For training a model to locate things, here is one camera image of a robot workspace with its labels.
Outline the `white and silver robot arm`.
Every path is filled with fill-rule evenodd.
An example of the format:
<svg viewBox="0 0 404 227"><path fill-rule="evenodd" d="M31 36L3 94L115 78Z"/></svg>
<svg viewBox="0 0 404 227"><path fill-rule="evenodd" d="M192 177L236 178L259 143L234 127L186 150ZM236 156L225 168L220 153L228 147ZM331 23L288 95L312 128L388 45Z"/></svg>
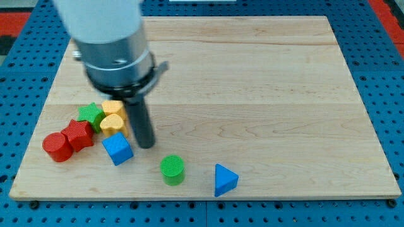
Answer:
<svg viewBox="0 0 404 227"><path fill-rule="evenodd" d="M143 97L168 70L149 48L139 0L54 0L88 79L116 99Z"/></svg>

